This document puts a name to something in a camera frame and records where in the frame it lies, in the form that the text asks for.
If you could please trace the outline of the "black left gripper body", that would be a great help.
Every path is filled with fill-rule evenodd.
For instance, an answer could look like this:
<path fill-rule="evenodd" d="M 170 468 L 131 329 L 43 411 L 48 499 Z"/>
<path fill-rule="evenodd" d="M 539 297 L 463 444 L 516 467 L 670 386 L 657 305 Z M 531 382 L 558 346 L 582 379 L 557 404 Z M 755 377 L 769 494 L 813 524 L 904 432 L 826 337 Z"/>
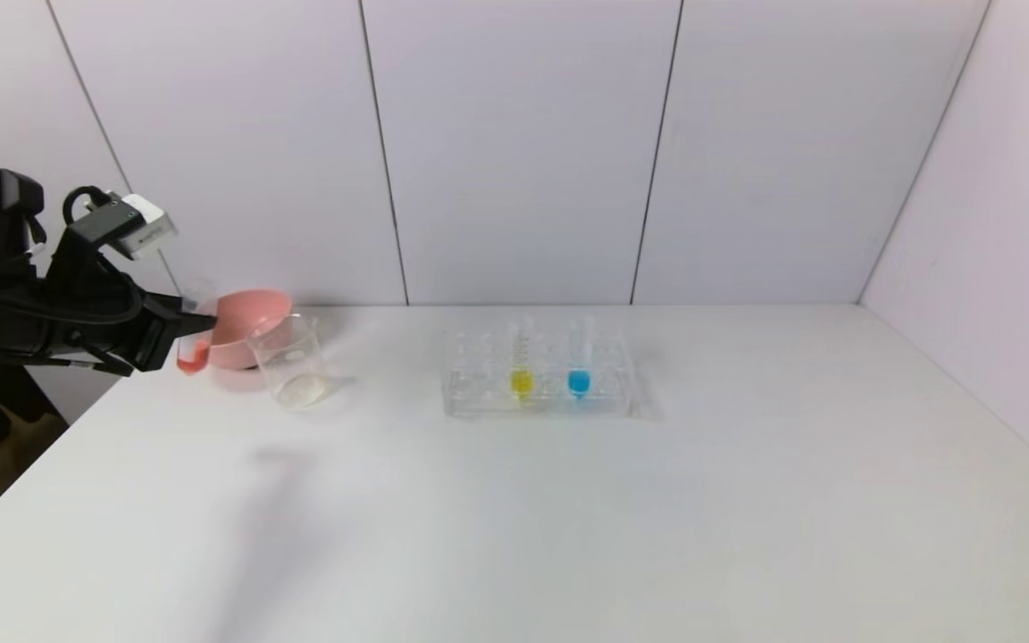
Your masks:
<path fill-rule="evenodd" d="M 44 361 L 82 365 L 109 374 L 159 370 L 178 340 L 171 337 L 176 296 L 146 292 L 125 280 L 117 289 L 58 305 L 46 319 L 39 355 Z"/>

